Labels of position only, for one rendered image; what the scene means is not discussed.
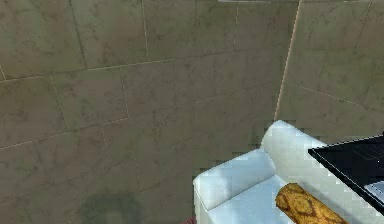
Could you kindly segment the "black laptop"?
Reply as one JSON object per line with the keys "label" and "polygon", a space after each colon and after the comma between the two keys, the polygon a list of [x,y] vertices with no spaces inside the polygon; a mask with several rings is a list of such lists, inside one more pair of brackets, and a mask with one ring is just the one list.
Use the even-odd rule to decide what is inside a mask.
{"label": "black laptop", "polygon": [[384,133],[313,147],[308,154],[384,216]]}

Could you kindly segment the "white sofa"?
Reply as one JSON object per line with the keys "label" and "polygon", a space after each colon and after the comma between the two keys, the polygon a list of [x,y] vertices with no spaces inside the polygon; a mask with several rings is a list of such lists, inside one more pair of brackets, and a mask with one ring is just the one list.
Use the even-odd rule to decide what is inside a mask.
{"label": "white sofa", "polygon": [[193,180],[197,224],[295,224],[275,202],[297,183],[349,224],[384,224],[381,213],[308,154],[325,144],[278,120],[261,145]]}

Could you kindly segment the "yellow patterned bolster cushion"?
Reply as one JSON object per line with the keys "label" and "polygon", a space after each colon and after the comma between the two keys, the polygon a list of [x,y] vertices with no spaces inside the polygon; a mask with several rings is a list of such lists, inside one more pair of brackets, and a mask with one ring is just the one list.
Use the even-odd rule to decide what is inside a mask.
{"label": "yellow patterned bolster cushion", "polygon": [[282,187],[275,203],[295,224],[349,224],[297,183]]}

